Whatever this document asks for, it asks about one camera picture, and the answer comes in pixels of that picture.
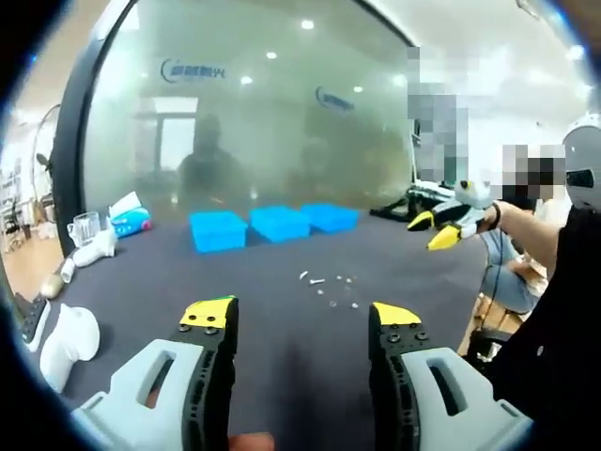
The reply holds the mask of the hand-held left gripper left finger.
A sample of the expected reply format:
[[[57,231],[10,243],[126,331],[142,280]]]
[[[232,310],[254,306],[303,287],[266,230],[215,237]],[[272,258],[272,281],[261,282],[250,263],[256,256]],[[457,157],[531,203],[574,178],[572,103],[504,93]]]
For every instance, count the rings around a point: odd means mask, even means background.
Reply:
[[[239,300],[190,304],[167,339],[155,339],[72,414],[95,450],[225,450]]]

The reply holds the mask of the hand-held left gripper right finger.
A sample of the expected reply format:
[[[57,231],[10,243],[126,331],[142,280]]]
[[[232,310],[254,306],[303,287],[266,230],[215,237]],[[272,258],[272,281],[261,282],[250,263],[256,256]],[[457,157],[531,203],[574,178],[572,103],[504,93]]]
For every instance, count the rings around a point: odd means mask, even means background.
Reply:
[[[386,303],[369,308],[369,389],[377,450],[522,450],[533,421],[421,319]]]

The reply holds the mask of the person's left hand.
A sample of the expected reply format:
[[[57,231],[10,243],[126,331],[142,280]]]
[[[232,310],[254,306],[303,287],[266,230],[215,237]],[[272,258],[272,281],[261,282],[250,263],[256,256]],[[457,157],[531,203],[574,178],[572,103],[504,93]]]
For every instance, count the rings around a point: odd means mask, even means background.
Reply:
[[[230,451],[274,451],[275,441],[267,432],[245,433],[228,439]]]

